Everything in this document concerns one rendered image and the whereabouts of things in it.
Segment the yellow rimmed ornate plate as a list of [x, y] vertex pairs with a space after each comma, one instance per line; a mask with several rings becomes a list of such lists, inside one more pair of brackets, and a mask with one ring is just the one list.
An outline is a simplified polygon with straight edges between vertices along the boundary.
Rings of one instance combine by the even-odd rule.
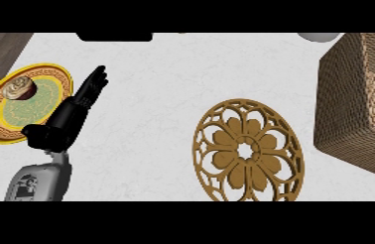
[[[7, 83], [32, 78], [38, 92], [27, 100], [11, 100], [2, 95]], [[67, 69], [54, 63], [36, 63], [10, 73], [0, 80], [0, 145], [27, 140], [21, 133], [29, 124], [45, 124], [63, 101], [75, 93], [75, 80]]]

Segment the grey round object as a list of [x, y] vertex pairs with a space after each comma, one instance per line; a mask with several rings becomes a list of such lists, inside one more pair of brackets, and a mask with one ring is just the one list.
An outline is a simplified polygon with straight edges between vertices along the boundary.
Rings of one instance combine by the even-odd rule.
[[339, 37], [339, 33], [299, 33], [299, 35], [317, 43], [331, 42]]

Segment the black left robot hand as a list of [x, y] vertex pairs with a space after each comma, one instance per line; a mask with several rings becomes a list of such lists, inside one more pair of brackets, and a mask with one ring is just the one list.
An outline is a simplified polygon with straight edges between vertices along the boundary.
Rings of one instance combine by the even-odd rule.
[[107, 84], [106, 66], [101, 65], [89, 75], [76, 95], [61, 103], [46, 124], [30, 124], [24, 127], [23, 134], [32, 148], [63, 153], [72, 147]]

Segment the dark brown wooden panel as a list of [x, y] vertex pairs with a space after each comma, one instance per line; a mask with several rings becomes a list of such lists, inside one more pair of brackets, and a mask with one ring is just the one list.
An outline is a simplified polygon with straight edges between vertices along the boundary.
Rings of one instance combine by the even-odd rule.
[[0, 33], [0, 79], [23, 53], [33, 38], [33, 33]]

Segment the black appliance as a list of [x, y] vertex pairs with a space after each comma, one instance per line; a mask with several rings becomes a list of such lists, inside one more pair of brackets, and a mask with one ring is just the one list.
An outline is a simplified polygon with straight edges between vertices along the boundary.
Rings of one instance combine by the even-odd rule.
[[150, 42], [151, 33], [79, 33], [85, 42]]

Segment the brown floral openwork placemat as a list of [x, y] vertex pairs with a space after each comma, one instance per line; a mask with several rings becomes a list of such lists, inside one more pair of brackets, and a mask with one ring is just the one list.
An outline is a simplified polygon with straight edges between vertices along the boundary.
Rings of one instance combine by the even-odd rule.
[[199, 123], [193, 154], [212, 199], [296, 200], [305, 176], [302, 146], [266, 104], [252, 99], [221, 102]]

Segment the cupcake with swirled frosting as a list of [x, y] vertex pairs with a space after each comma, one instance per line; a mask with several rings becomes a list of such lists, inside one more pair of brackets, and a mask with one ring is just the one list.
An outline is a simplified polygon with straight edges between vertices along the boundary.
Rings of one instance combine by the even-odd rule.
[[38, 93], [38, 84], [27, 76], [13, 78], [5, 84], [2, 94], [10, 100], [27, 100]]

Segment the brown wicker basket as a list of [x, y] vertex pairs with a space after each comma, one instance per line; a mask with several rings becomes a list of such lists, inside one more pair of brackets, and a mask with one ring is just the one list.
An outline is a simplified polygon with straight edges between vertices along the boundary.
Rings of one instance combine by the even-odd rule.
[[375, 33], [346, 33], [320, 60], [314, 145], [375, 174]]

